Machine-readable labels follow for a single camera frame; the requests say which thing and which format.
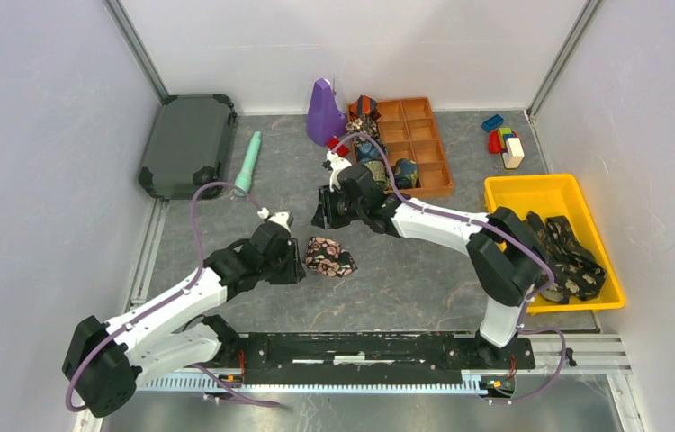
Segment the black pink rose tie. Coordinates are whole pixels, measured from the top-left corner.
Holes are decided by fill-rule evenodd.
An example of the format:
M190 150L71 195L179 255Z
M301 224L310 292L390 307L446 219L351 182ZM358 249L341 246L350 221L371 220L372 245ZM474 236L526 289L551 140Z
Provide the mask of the black pink rose tie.
M303 263L306 268L328 277L342 278L357 270L351 254L330 238L311 237Z

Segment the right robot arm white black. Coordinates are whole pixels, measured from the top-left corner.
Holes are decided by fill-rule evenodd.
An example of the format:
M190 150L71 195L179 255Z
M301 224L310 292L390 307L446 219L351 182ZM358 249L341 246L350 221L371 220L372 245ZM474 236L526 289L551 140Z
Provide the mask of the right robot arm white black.
M361 221L375 233L424 240L469 257L489 297L477 331L476 356L488 367L507 361L529 294L540 276L552 274L537 237L520 218L506 207L469 213L386 193L367 167L342 157L323 165L329 181L319 189L313 225L336 230Z

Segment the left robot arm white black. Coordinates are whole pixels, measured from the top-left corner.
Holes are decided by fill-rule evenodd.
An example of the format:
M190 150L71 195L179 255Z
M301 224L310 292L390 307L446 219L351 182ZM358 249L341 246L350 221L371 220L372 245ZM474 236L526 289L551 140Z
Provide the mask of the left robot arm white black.
M304 277L292 216L278 212L203 259L198 269L158 297L101 322L79 321L62 365L68 410L103 418L122 407L143 384L186 365L231 365L239 343L221 319L197 329L179 327L194 316L252 290L259 282L296 284Z

